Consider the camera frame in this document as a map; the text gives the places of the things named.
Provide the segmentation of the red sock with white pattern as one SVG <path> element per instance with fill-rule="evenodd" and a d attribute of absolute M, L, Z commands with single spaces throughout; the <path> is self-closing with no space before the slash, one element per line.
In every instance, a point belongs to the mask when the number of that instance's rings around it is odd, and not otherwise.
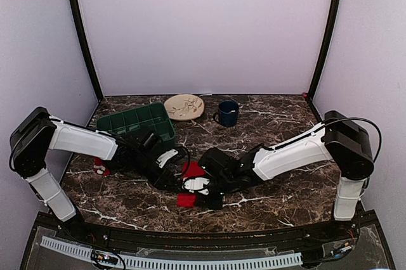
<path fill-rule="evenodd" d="M 187 163 L 182 166 L 183 177 L 201 177 L 205 174 L 204 170 L 201 169 L 197 162 L 191 162 L 189 168 L 187 169 Z M 176 205 L 178 207 L 193 208 L 197 204 L 197 195 L 195 193 L 178 193 Z"/>

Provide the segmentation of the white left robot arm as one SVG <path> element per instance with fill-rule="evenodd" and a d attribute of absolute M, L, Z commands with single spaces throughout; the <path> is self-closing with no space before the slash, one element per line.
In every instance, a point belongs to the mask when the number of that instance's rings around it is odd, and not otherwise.
<path fill-rule="evenodd" d="M 10 136 L 9 167 L 30 184 L 59 221 L 65 222 L 65 232 L 74 241 L 84 242 L 89 237 L 89 227 L 79 220 L 79 211 L 48 170 L 47 152 L 61 150 L 99 158 L 134 169 L 159 190 L 179 190 L 179 177 L 165 168 L 164 155 L 157 153 L 160 141 L 148 129 L 135 134 L 87 129 L 60 120 L 39 106 Z"/>

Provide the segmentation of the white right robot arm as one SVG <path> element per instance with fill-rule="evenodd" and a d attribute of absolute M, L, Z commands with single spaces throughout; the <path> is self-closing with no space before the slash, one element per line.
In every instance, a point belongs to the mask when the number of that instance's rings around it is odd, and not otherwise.
<path fill-rule="evenodd" d="M 347 232 L 363 185 L 374 171 L 369 134 L 359 121 L 329 111 L 324 121 L 308 131 L 277 145 L 256 146 L 240 159 L 210 148 L 198 161 L 205 174 L 185 181 L 183 186 L 220 199 L 225 193 L 245 190 L 291 170 L 333 160 L 341 173 L 333 220 L 324 226 L 324 236 L 336 241 Z"/>

